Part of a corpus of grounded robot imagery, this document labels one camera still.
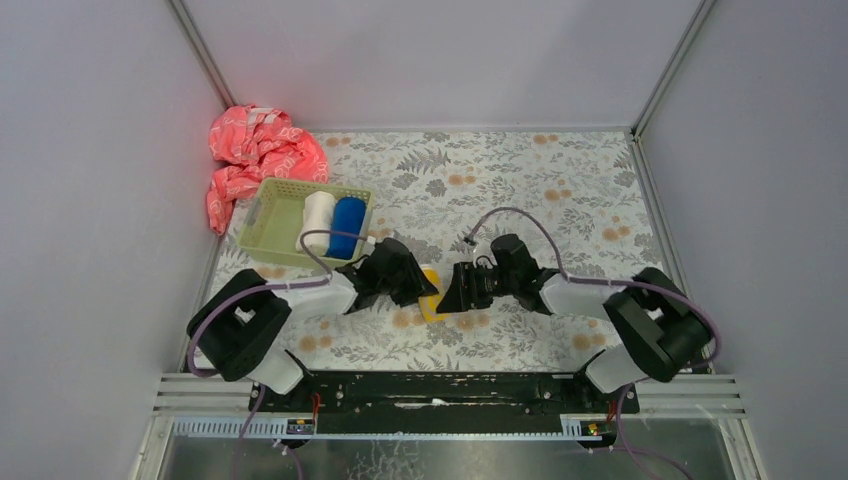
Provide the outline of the yellow towel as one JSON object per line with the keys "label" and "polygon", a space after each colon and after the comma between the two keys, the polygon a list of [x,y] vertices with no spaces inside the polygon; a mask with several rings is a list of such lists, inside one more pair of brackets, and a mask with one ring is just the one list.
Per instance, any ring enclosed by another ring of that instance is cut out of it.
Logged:
{"label": "yellow towel", "polygon": [[436,269],[431,265],[421,264],[420,267],[427,280],[437,289],[437,293],[435,295],[419,298],[418,305],[421,316],[426,323],[444,322],[448,318],[448,315],[440,314],[436,311],[445,291],[441,278]]}

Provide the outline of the blue towel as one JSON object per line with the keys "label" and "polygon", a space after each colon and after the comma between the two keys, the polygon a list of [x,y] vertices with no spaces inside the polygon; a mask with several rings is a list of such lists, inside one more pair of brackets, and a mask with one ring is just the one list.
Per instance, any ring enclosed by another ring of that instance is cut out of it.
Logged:
{"label": "blue towel", "polygon": [[366,202],[356,197],[344,197],[336,203],[326,256],[350,260],[357,246],[366,214]]}

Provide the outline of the cream towel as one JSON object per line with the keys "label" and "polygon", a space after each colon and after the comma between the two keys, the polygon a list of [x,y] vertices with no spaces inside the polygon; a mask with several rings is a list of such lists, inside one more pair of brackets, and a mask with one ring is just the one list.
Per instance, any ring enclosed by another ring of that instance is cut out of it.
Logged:
{"label": "cream towel", "polygon": [[[312,230],[329,230],[334,218],[336,197],[325,191],[316,191],[304,200],[302,210],[302,228],[295,239],[295,248],[304,253],[301,236]],[[323,256],[330,245],[329,233],[307,235],[304,245],[314,254]]]}

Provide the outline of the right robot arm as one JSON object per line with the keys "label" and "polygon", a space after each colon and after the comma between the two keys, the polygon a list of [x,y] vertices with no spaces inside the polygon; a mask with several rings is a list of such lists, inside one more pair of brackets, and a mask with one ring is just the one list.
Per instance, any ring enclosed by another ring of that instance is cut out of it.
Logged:
{"label": "right robot arm", "polygon": [[437,313],[482,310],[497,297],[511,297],[530,312],[607,320],[619,344],[579,370],[600,392],[613,393],[644,378],[667,383],[714,338],[702,313],[656,268],[646,267],[630,280],[566,276],[541,267],[515,234],[496,238],[491,252],[489,266],[454,265]]}

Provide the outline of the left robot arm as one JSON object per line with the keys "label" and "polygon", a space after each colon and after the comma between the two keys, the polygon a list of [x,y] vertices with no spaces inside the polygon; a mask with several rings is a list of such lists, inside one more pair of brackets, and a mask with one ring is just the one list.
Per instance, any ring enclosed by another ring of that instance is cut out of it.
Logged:
{"label": "left robot arm", "polygon": [[200,378],[249,379],[288,394],[307,373],[276,344],[287,324],[356,313],[382,296],[407,307],[437,292],[412,252],[394,239],[377,242],[359,260],[293,283],[271,284],[256,270],[244,269],[187,325],[187,366]]}

